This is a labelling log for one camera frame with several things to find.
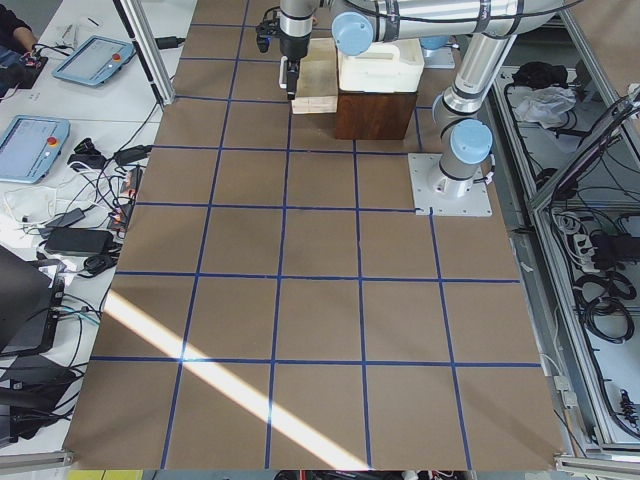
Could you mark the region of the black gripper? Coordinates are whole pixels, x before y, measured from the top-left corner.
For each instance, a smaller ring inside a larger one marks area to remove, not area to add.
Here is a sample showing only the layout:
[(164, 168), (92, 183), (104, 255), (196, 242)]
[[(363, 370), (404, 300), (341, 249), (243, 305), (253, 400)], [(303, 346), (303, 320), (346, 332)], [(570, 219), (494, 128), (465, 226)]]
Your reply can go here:
[(286, 62), (286, 92), (287, 98), (292, 101), (297, 93), (297, 62), (308, 55), (311, 35), (302, 37), (282, 34), (280, 37), (280, 51), (288, 61)]

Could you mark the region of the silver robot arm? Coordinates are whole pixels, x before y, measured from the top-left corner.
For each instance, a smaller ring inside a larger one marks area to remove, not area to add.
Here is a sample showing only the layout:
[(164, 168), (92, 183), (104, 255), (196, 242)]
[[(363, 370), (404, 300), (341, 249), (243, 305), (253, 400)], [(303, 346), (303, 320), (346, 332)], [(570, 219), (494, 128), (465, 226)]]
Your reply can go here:
[(443, 154), (427, 175), (435, 195), (461, 198), (491, 149), (491, 133), (476, 113), (516, 37), (539, 28), (564, 7), (561, 1), (529, 0), (282, 1), (276, 34), (288, 68), (287, 93), (296, 93), (300, 61), (320, 8), (330, 10), (332, 35), (345, 54), (362, 54), (374, 43), (471, 35), (453, 83), (433, 106)]

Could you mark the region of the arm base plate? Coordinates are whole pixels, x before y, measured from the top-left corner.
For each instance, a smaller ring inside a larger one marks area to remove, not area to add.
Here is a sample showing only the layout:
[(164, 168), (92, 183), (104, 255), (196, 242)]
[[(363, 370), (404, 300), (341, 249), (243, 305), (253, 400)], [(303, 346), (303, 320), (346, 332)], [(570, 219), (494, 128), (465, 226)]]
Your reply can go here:
[(458, 181), (440, 169), (441, 154), (410, 153), (408, 167), (414, 211), (417, 215), (443, 217), (490, 217), (493, 213), (483, 172)]

